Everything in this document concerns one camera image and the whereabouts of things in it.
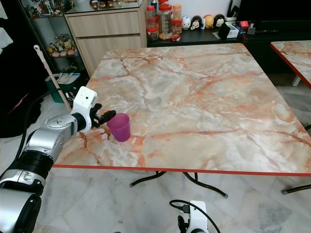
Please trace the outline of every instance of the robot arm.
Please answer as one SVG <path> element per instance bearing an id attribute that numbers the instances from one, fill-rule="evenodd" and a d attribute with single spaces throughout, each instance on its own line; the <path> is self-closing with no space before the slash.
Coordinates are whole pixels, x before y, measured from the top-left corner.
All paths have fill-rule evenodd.
<path id="1" fill-rule="evenodd" d="M 0 232 L 31 233 L 41 206 L 45 179 L 63 145 L 77 132 L 109 121 L 116 111 L 100 116 L 97 93 L 82 86 L 71 114 L 51 117 L 28 137 L 26 147 L 0 179 Z"/>

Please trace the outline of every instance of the pink plastic cup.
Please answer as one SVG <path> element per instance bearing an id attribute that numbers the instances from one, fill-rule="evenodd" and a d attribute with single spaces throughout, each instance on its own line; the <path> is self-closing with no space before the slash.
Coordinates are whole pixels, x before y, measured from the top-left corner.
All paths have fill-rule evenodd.
<path id="1" fill-rule="evenodd" d="M 117 113 L 107 122 L 107 126 L 119 142 L 125 142 L 131 136 L 130 118 L 125 113 Z"/>

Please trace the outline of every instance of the marble pattern tabletop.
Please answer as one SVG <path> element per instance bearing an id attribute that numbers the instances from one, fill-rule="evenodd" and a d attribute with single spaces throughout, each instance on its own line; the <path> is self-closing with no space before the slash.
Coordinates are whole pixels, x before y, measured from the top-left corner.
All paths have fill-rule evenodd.
<path id="1" fill-rule="evenodd" d="M 276 41 L 271 47 L 311 88 L 311 40 Z"/>
<path id="2" fill-rule="evenodd" d="M 55 167 L 311 175 L 310 136 L 243 44 L 108 52 L 87 87 L 132 135 L 78 133 Z"/>

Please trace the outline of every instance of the red lid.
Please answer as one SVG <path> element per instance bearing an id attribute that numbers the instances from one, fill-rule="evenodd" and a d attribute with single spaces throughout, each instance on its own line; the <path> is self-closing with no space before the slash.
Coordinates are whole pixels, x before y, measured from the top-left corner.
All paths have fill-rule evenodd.
<path id="1" fill-rule="evenodd" d="M 147 6 L 147 11 L 154 11 L 155 10 L 155 6 Z"/>
<path id="2" fill-rule="evenodd" d="M 149 23 L 156 23 L 159 21 L 159 17 L 158 16 L 155 16 L 155 17 L 148 17 L 147 21 Z"/>
<path id="3" fill-rule="evenodd" d="M 157 32 L 157 31 L 159 31 L 159 28 L 158 28 L 158 27 L 155 27 L 155 28 L 147 28 L 147 32 L 149 32 L 149 33 L 155 33 L 155 32 Z"/>
<path id="4" fill-rule="evenodd" d="M 163 4 L 159 6 L 160 11 L 170 11 L 172 9 L 172 5 Z"/>
<path id="5" fill-rule="evenodd" d="M 183 19 L 176 19 L 172 21 L 172 24 L 182 24 L 183 23 Z"/>

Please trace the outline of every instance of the wall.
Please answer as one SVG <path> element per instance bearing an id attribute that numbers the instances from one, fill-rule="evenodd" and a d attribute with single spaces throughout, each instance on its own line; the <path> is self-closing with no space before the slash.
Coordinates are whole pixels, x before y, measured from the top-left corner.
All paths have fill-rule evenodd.
<path id="1" fill-rule="evenodd" d="M 182 15 L 193 17 L 195 15 L 213 15 L 227 13 L 230 0 L 169 0 L 169 4 L 182 4 Z M 233 0 L 234 5 L 240 6 L 241 0 Z"/>

